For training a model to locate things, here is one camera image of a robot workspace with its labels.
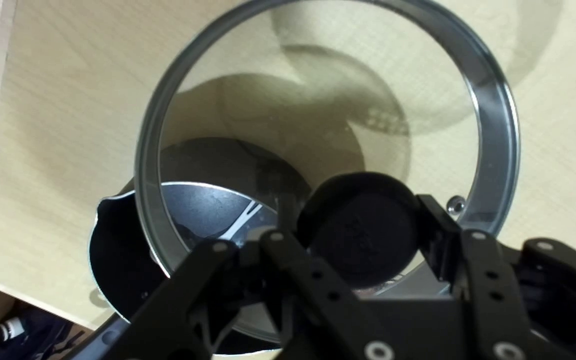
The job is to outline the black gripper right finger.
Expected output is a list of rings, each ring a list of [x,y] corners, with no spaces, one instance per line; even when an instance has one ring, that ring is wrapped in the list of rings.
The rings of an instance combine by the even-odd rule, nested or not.
[[[418,247],[464,309],[485,360],[576,360],[576,250],[555,238],[505,247],[462,229],[433,196],[414,199]]]

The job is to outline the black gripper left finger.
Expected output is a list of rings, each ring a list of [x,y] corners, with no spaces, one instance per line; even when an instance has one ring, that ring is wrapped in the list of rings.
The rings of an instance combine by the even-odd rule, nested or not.
[[[212,241],[155,291],[110,360],[210,360],[248,306],[269,313],[281,360],[363,360],[368,331],[355,305],[344,281],[292,238],[270,232],[245,248]]]

